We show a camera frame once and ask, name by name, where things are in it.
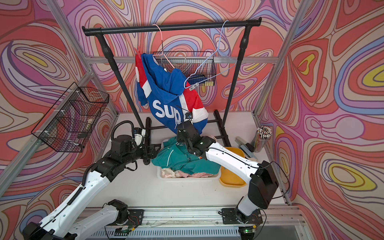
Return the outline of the green jacket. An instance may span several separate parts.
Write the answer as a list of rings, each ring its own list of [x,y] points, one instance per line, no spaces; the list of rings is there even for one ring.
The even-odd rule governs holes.
[[[162,169],[181,171],[185,174],[216,175],[221,165],[190,154],[185,145],[179,144],[177,138],[167,139],[161,144],[162,149],[152,159],[152,164]]]

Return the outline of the pink printed jacket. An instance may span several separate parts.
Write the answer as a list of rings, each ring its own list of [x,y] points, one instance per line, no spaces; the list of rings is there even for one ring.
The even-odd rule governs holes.
[[[180,170],[172,170],[170,168],[166,169],[161,169],[160,170],[160,175],[162,178],[166,179],[176,179],[176,178],[210,178],[213,177],[214,175],[212,174],[207,174],[207,173],[195,173],[195,174],[187,174],[184,173]]]

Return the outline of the blue red white jacket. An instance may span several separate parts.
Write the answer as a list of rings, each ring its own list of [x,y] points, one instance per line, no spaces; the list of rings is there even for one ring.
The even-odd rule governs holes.
[[[181,70],[167,72],[150,54],[137,54],[135,61],[140,104],[147,105],[155,119],[174,133],[191,113],[191,122],[201,134],[209,114],[197,91],[186,88],[189,84]]]

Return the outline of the light blue hanger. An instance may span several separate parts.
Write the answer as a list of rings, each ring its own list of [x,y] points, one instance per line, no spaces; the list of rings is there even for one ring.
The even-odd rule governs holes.
[[[203,66],[203,65],[205,65],[205,63],[210,59],[210,58],[212,58],[212,57],[214,57],[214,55],[220,50],[220,48],[221,48],[221,43],[222,43],[222,36],[223,36],[223,33],[224,33],[224,27],[225,27],[225,25],[226,25],[226,23],[228,23],[229,22],[229,20],[226,20],[226,21],[224,21],[224,23],[222,24],[222,26],[221,26],[221,28],[220,28],[220,35],[219,35],[219,40],[218,40],[218,44],[217,44],[217,46],[215,47],[215,51],[214,52],[212,52],[208,57],[206,57],[205,59],[204,59],[204,61],[196,68],[196,70],[195,70],[195,72],[193,73],[193,74],[191,74],[190,76],[188,76],[187,78],[186,78],[186,80],[184,81],[184,89],[189,89],[189,87],[191,86],[189,86],[189,87],[187,87],[187,83],[188,83],[188,79],[191,77],[191,76],[194,76],[194,75],[196,75],[197,73],[198,73],[198,71],[199,71],[199,69]]]

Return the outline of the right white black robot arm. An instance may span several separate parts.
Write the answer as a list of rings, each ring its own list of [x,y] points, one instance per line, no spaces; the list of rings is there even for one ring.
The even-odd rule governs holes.
[[[200,136],[189,121],[177,126],[177,141],[184,144],[190,154],[221,165],[248,184],[248,193],[240,199],[234,209],[237,222],[247,224],[256,211],[269,207],[279,189],[271,163],[253,162],[229,151],[213,138]]]

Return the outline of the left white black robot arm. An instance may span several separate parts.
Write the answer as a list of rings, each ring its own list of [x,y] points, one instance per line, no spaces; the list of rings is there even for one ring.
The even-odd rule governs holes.
[[[111,133],[111,149],[96,163],[87,167],[80,185],[56,209],[39,223],[28,223],[22,234],[25,240],[85,240],[109,224],[140,225],[128,206],[119,200],[108,202],[100,211],[77,221],[88,204],[129,164],[143,160],[148,165],[161,149],[150,144],[150,132],[136,128],[131,121],[118,123]]]

